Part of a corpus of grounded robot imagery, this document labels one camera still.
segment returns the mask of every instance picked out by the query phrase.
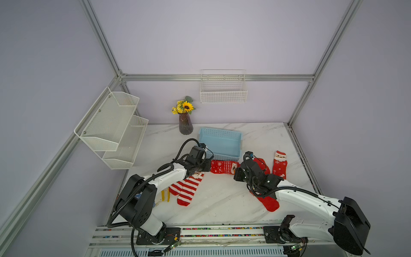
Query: red sock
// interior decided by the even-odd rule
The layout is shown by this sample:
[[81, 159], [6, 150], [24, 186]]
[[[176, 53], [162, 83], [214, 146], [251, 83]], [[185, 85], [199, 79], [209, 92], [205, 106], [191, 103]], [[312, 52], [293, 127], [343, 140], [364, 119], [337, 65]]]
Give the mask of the red sock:
[[[270, 168], [266, 165], [266, 162], [261, 158], [254, 158], [254, 161], [258, 163], [261, 170], [266, 169], [265, 174], [270, 174]], [[276, 199], [267, 197], [256, 197], [268, 211], [275, 211], [280, 207], [280, 204], [277, 202]]]
[[234, 175], [236, 168], [240, 164], [233, 161], [211, 161], [211, 172], [215, 174], [231, 174]]
[[181, 181], [178, 181], [172, 184], [169, 187], [170, 193], [173, 195], [178, 195], [181, 192], [181, 189], [183, 188], [185, 182], [186, 182], [185, 180], [181, 180]]
[[272, 173], [274, 175], [280, 176], [286, 179], [286, 169], [287, 169], [287, 155], [280, 151], [274, 154], [274, 165], [272, 167]]
[[188, 177], [186, 183], [181, 188], [180, 194], [177, 197], [177, 203], [179, 205], [188, 206], [194, 197], [199, 183], [203, 180], [204, 172], [196, 172], [194, 175]]

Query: vent grille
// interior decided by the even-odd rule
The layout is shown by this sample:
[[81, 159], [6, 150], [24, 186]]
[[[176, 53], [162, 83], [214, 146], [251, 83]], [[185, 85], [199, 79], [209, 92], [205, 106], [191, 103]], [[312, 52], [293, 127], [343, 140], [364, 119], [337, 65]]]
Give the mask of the vent grille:
[[[136, 248], [139, 257], [146, 257], [150, 248]], [[100, 257], [131, 256], [131, 248], [106, 248], [100, 252]], [[246, 257], [284, 257], [282, 246], [233, 246], [233, 247], [181, 247], [167, 252], [165, 256], [246, 256]]]

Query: white wire basket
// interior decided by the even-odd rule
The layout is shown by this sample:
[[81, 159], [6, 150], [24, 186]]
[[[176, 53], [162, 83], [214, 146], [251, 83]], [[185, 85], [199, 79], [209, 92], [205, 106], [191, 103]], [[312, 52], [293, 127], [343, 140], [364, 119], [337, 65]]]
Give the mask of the white wire basket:
[[139, 98], [111, 92], [85, 127], [80, 122], [74, 133], [111, 169], [130, 169], [137, 156], [148, 120], [136, 116]]
[[201, 103], [245, 103], [247, 87], [243, 69], [202, 69]]
[[138, 102], [133, 95], [110, 91], [80, 139], [93, 151], [116, 151]]
[[102, 160], [111, 169], [130, 169], [137, 157], [148, 120], [133, 115], [117, 151], [107, 151]]

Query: santa claus sock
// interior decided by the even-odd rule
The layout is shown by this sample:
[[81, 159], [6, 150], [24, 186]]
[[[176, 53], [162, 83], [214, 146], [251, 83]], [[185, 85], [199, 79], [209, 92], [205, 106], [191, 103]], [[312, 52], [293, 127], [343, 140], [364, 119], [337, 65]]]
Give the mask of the santa claus sock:
[[234, 175], [236, 168], [240, 164], [233, 161], [211, 161], [211, 172], [215, 174], [231, 174]]
[[[266, 170], [265, 174], [270, 174], [270, 168], [266, 165], [266, 162], [261, 159], [261, 158], [254, 158], [253, 161], [255, 161], [256, 163], [258, 163], [258, 165], [260, 166], [261, 170]], [[268, 210], [268, 211], [275, 211], [280, 207], [280, 204], [277, 202], [276, 199], [271, 198], [271, 197], [256, 197], [263, 205], [264, 207]]]
[[280, 176], [286, 179], [286, 169], [287, 169], [287, 155], [280, 151], [274, 154], [274, 165], [272, 167], [272, 173], [274, 175]]

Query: blue plastic basket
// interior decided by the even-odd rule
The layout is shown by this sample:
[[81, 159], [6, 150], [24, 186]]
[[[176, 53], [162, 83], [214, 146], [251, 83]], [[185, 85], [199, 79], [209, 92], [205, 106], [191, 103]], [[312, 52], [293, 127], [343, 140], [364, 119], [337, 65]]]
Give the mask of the blue plastic basket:
[[235, 161], [241, 155], [242, 133], [231, 130], [219, 130], [202, 127], [199, 132], [199, 142], [205, 143], [208, 149], [214, 153], [213, 160]]

